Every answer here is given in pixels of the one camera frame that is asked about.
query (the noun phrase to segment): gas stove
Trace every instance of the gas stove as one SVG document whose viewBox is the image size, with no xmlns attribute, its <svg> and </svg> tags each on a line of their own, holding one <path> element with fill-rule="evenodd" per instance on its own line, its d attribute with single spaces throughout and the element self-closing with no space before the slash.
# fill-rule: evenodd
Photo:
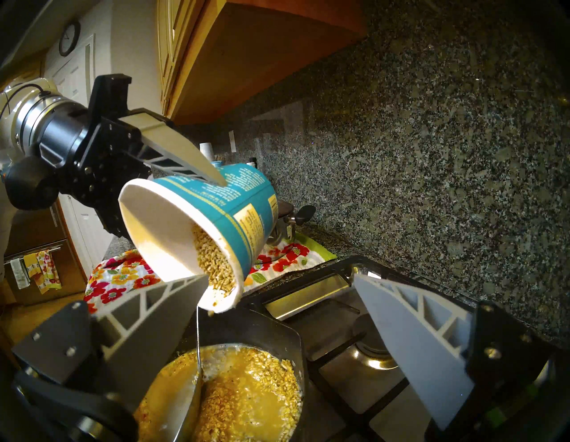
<svg viewBox="0 0 570 442">
<path fill-rule="evenodd" d="M 303 338 L 310 378 L 305 441 L 423 441 L 431 416 L 352 287 L 358 272 L 433 291 L 354 256 L 253 294 L 242 303 L 284 321 Z"/>
</svg>

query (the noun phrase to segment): teal paper cup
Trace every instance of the teal paper cup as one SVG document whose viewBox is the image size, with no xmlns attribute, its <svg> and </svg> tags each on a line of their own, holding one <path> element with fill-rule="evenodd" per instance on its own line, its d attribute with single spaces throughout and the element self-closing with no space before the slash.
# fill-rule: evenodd
<svg viewBox="0 0 570 442">
<path fill-rule="evenodd" d="M 235 288 L 228 296 L 209 286 L 199 307 L 221 313 L 243 294 L 243 281 L 277 222 L 277 196 L 256 168 L 219 169 L 220 187 L 186 176 L 127 182 L 119 195 L 125 226 L 142 257 L 166 282 L 203 274 L 194 247 L 194 224 L 218 245 L 230 264 Z"/>
</svg>

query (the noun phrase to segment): black knob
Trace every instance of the black knob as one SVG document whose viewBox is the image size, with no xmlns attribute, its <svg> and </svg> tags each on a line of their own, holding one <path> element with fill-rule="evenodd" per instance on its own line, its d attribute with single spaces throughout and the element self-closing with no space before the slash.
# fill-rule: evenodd
<svg viewBox="0 0 570 442">
<path fill-rule="evenodd" d="M 12 164 L 6 173 L 5 184 L 10 203 L 21 210 L 47 209 L 59 194 L 53 168 L 36 156 Z"/>
</svg>

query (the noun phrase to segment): kettle handle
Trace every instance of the kettle handle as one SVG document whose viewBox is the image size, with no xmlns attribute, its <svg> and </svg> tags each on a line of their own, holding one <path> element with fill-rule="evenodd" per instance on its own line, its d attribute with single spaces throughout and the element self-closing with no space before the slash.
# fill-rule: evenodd
<svg viewBox="0 0 570 442">
<path fill-rule="evenodd" d="M 295 213 L 294 221 L 297 226 L 309 221 L 313 215 L 315 214 L 317 208 L 313 205 L 306 205 L 299 209 L 297 213 Z"/>
</svg>

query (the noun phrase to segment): kitchen towel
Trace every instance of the kitchen towel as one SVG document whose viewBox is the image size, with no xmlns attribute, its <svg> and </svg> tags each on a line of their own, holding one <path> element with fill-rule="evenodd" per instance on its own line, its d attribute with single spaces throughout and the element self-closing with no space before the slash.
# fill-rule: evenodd
<svg viewBox="0 0 570 442">
<path fill-rule="evenodd" d="M 299 232 L 295 233 L 293 241 L 282 240 L 276 247 L 265 244 L 243 283 L 243 295 L 251 294 L 286 273 L 307 270 L 332 259 L 336 259 L 335 254 Z"/>
<path fill-rule="evenodd" d="M 137 249 L 107 259 L 93 269 L 85 288 L 83 300 L 90 313 L 125 293 L 160 282 Z"/>
<path fill-rule="evenodd" d="M 44 294 L 49 289 L 62 288 L 58 271 L 49 250 L 41 250 L 24 256 L 24 264 L 28 276 L 35 281 L 40 293 Z"/>
<path fill-rule="evenodd" d="M 292 242 L 283 240 L 277 247 L 266 244 L 244 282 L 244 296 L 286 273 L 310 269 L 331 259 L 336 259 L 336 255 L 299 232 Z M 158 275 L 133 249 L 94 268 L 83 300 L 89 312 L 95 313 L 125 293 L 157 282 L 160 282 Z"/>
<path fill-rule="evenodd" d="M 28 274 L 24 271 L 22 267 L 22 261 L 20 258 L 12 259 L 10 261 L 10 266 L 12 267 L 12 272 L 14 273 L 14 278 L 16 278 L 16 284 L 20 290 L 25 289 L 30 286 L 30 279 Z"/>
</svg>

